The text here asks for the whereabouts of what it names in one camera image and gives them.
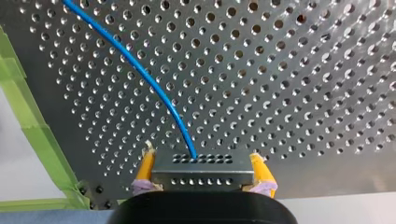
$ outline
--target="blue cable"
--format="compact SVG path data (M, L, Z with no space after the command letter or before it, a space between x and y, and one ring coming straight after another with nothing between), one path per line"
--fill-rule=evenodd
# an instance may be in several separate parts
M172 106L171 101L166 96L165 92L158 83L154 80L154 78L149 75L149 73L145 70L145 68L140 64L140 62L132 56L132 54L118 41L116 41L113 36L105 30L99 23L97 23L94 19L92 19L89 15L87 15L81 8L76 6L72 0L63 0L64 4L70 8L71 11L79 15L85 22L90 24L92 28L99 33L104 39L106 39L110 44L112 44L116 49L118 49L121 54L128 60L128 62L140 73L140 75L147 81L147 83L157 92L158 96L160 96L163 103L166 105L168 110L171 112L174 117L178 128L183 135L184 140L186 141L187 147L189 148L190 156L194 159L197 158L197 153L194 148L194 144L190 138L189 132L187 131L186 126L184 126L183 120L180 118L176 109Z

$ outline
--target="gray metal plate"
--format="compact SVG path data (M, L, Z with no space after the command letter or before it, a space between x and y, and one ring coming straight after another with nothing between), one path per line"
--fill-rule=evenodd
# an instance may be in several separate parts
M396 190L394 1L81 5L174 99L198 152L260 151L279 198ZM131 195L146 139L184 148L149 86L62 4L8 0L0 22L76 175L103 186L99 202Z

